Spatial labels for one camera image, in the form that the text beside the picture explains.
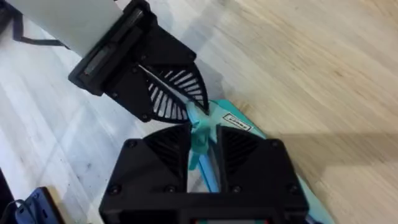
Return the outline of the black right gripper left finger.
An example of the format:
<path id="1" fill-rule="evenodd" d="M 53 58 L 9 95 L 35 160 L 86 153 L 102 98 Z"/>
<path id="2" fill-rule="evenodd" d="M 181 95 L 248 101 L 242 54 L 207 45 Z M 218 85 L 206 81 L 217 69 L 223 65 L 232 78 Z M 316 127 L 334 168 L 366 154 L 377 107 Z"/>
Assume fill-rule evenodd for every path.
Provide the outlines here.
<path id="1" fill-rule="evenodd" d="M 178 124 L 141 139 L 127 139 L 105 195 L 186 193 L 191 127 Z"/>

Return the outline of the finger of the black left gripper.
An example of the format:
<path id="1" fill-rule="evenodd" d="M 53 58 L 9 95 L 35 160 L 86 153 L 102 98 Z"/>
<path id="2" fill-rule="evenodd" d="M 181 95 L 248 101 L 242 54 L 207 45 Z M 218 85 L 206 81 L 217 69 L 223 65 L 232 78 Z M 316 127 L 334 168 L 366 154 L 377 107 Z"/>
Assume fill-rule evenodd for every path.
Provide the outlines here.
<path id="1" fill-rule="evenodd" d="M 143 122 L 186 123 L 183 101 L 138 66 L 121 70 L 104 85 L 104 92 Z"/>
<path id="2" fill-rule="evenodd" d="M 192 50 L 160 26 L 150 27 L 133 48 L 133 66 L 149 72 L 208 114 L 206 86 L 194 62 L 195 57 Z"/>

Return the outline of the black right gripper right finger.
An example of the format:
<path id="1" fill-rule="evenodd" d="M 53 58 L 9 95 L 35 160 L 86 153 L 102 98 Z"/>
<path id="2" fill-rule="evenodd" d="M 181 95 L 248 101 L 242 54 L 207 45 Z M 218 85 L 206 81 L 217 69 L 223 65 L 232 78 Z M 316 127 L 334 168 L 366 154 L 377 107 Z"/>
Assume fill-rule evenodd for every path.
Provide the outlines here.
<path id="1" fill-rule="evenodd" d="M 221 191 L 302 196 L 303 189 L 284 143 L 242 129 L 218 126 Z"/>

